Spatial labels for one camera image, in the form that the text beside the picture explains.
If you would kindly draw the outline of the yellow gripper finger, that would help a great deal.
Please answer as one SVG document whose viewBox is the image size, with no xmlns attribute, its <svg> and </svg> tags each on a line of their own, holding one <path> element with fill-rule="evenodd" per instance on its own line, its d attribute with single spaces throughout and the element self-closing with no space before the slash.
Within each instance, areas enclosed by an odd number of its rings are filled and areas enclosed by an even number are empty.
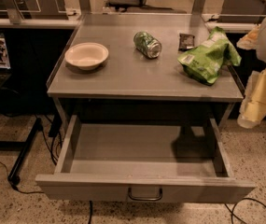
<svg viewBox="0 0 266 224">
<path fill-rule="evenodd" d="M 239 39 L 239 41 L 236 43 L 236 46 L 239 49 L 256 49 L 259 36 L 259 28 L 260 25 L 257 24 L 250 32 L 248 32 L 245 36 Z"/>
<path fill-rule="evenodd" d="M 253 71 L 245 87 L 237 123 L 247 129 L 259 125 L 266 117 L 266 68 Z"/>
</svg>

